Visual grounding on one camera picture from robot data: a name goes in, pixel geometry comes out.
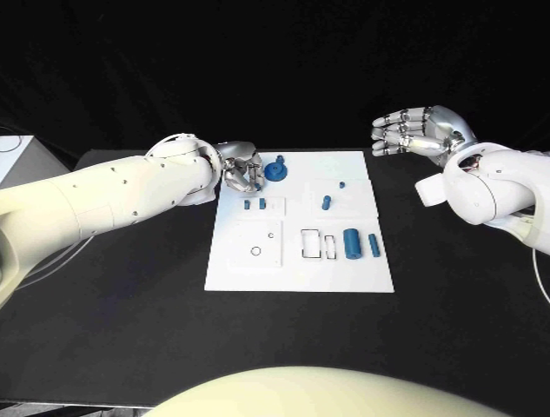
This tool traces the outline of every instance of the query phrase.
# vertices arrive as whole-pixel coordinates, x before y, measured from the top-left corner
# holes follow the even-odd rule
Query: black table surface
[[[80,167],[136,151],[93,150]],[[217,202],[96,237],[0,311],[0,400],[155,406],[243,370],[341,367],[550,414],[550,307],[532,251],[426,208],[416,155],[373,158],[393,294],[204,291]],[[539,255],[550,293],[550,257]]]

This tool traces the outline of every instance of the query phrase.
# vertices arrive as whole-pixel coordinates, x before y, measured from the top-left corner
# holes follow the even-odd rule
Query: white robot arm
[[[247,171],[249,181],[243,177]],[[222,172],[239,191],[260,189],[262,159],[253,144],[211,146],[183,134],[161,141],[146,156],[0,190],[0,307],[37,264],[57,250],[177,205],[210,202]]]
[[[465,222],[506,230],[550,255],[550,153],[478,143],[470,125],[442,106],[375,120],[375,156],[413,152],[444,172],[416,183],[425,206],[448,201]],[[536,214],[522,210],[536,206]]]

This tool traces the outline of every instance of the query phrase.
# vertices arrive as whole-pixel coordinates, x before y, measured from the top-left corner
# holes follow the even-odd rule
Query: blue cylinder
[[[377,237],[373,233],[369,235],[369,242],[372,243],[373,257],[379,258],[382,256],[382,252],[379,251]]]
[[[325,195],[325,198],[323,199],[323,209],[328,210],[330,205],[331,205],[331,197]]]
[[[363,257],[359,231],[354,228],[347,228],[344,230],[344,246],[347,249],[347,259],[359,259]]]
[[[265,176],[269,181],[282,181],[288,176],[288,167],[285,166],[284,156],[278,156],[278,161],[272,162],[265,168]]]

